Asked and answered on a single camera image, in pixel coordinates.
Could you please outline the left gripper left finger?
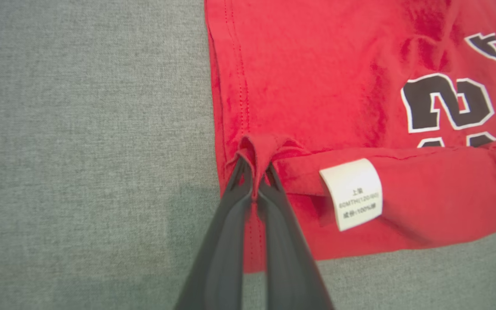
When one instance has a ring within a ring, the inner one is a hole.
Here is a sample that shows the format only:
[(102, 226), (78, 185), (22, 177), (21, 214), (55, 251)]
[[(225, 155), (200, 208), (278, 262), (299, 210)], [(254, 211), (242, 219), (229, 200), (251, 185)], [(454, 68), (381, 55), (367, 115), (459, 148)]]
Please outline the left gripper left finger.
[(244, 225), (252, 192), (250, 165), (240, 157), (174, 306), (176, 310), (242, 308)]

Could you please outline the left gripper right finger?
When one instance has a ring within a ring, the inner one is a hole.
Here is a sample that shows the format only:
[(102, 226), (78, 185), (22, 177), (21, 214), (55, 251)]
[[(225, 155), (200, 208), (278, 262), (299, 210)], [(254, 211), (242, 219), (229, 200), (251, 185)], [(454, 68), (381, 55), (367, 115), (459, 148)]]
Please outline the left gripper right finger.
[(333, 302), (272, 164), (260, 180), (257, 208), (265, 231), (267, 308), (332, 310)]

